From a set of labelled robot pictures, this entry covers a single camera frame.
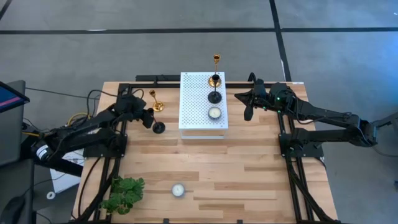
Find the black floor stripe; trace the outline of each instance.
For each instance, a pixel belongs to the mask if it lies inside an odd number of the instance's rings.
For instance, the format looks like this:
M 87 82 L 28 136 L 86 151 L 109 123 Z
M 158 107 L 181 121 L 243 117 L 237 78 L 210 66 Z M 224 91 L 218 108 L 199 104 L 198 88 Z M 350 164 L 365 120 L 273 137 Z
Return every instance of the black floor stripe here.
M 10 6 L 12 0 L 7 0 L 6 3 L 3 5 L 1 11 L 0 11 L 0 21 L 2 19 L 2 17 L 4 16 L 4 14 L 6 13 L 8 7 Z
M 280 31 L 280 24 L 279 24 L 278 12 L 276 10 L 275 0 L 269 0 L 269 5 L 271 7 L 272 19 L 274 20 L 276 40 L 278 42 L 280 59 L 283 63 L 282 66 L 284 69 L 285 81 L 291 82 L 292 77 L 290 76 L 289 63 L 287 63 L 286 50 L 285 50 L 282 33 Z
M 103 30 L 0 30 L 2 35 L 17 34 L 189 34 L 231 32 L 274 32 L 274 28 L 230 27 L 230 28 L 174 28 L 174 29 L 103 29 Z
M 398 27 L 281 28 L 281 32 L 397 32 Z

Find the green plant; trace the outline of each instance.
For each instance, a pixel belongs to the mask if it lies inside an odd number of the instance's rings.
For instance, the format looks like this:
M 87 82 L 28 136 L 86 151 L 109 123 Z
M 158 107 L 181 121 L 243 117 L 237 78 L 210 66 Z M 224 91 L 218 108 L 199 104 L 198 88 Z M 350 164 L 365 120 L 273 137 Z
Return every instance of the green plant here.
M 121 177 L 112 180 L 112 192 L 109 200 L 104 200 L 101 207 L 106 209 L 107 213 L 118 211 L 124 215 L 130 212 L 132 205 L 142 199 L 144 196 L 144 179 L 134 180 L 133 178 L 123 179 Z

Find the wooden tabletop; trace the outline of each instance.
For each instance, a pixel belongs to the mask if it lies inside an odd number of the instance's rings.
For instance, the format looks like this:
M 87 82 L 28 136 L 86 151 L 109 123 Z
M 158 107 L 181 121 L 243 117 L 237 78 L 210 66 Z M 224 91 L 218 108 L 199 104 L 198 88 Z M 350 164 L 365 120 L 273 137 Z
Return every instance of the wooden tabletop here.
M 119 82 L 106 82 L 103 91 L 117 94 L 118 85 Z M 299 98 L 307 100 L 303 84 L 288 85 Z M 143 90 L 148 108 L 154 99 L 149 89 Z M 280 133 L 277 113 L 254 110 L 252 121 L 247 122 L 243 119 L 245 106 L 234 94 L 249 89 L 227 88 L 226 139 L 181 140 L 178 131 L 180 89 L 155 90 L 157 99 L 165 103 L 165 109 L 155 113 L 155 118 L 165 123 L 166 131 L 155 134 L 143 127 L 142 122 L 127 123 L 128 145 L 119 175 L 142 177 L 146 186 L 142 201 L 135 203 L 127 215 L 114 213 L 112 223 L 161 223 L 163 218 L 169 218 L 171 223 L 236 223 L 237 219 L 244 223 L 295 223 L 286 163 L 277 140 Z M 98 111 L 115 101 L 115 97 L 102 94 Z M 315 129 L 313 124 L 305 128 Z M 81 186 L 95 160 L 85 162 L 74 216 L 77 216 Z M 88 179 L 82 211 L 97 194 L 103 161 L 99 161 Z M 325 168 L 313 158 L 303 158 L 303 163 L 310 193 L 326 214 L 337 218 Z M 185 186 L 184 198 L 171 194 L 171 187 L 176 183 Z M 298 194 L 302 216 L 306 219 L 303 198 Z

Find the black base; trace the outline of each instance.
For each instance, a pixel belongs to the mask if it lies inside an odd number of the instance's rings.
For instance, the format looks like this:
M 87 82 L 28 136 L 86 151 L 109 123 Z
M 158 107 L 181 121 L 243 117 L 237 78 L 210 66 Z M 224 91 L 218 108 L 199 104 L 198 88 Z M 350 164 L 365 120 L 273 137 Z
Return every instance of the black base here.
M 156 134 L 162 134 L 166 130 L 166 125 L 163 122 L 156 122 L 152 127 Z
M 294 150 L 291 150 L 291 139 L 291 134 L 281 134 L 279 136 L 280 154 L 282 156 L 289 153 L 291 157 L 323 157 L 321 142 L 309 142 L 302 149 L 296 146 Z
M 221 96 L 221 93 L 219 93 L 217 91 L 212 91 L 211 93 L 209 93 L 207 98 L 209 99 L 210 103 L 214 103 L 214 104 L 221 102 L 221 100 L 223 99 L 223 97 Z
M 83 152 L 83 157 L 123 157 L 126 152 L 127 136 L 118 134 L 115 142 L 110 146 L 99 144 L 95 146 L 88 146 Z

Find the gray floor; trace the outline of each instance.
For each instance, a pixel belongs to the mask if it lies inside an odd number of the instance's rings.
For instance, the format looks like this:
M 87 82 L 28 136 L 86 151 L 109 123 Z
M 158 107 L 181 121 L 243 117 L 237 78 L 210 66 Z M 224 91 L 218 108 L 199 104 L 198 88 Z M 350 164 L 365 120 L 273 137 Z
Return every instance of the gray floor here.
M 5 0 L 0 0 L 0 7 Z M 395 1 L 277 0 L 281 27 L 398 26 Z M 180 27 L 273 27 L 266 0 L 13 0 L 0 30 L 137 29 Z M 373 121 L 398 111 L 398 32 L 283 34 L 293 81 L 305 82 L 310 101 L 352 111 Z M 105 81 L 136 75 L 179 74 L 213 69 L 229 80 L 250 72 L 283 81 L 274 33 L 0 35 L 0 80 L 86 95 Z M 62 125 L 85 110 L 85 100 L 27 91 L 25 117 L 41 128 Z M 317 124 L 318 129 L 330 128 Z M 398 154 L 392 128 L 381 130 L 377 148 Z M 349 144 L 324 145 L 339 219 L 348 223 L 394 223 L 398 159 Z M 37 181 L 49 178 L 37 169 Z M 76 187 L 47 201 L 51 184 L 36 188 L 35 208 L 53 222 L 70 216 Z M 38 218 L 38 223 L 46 223 Z

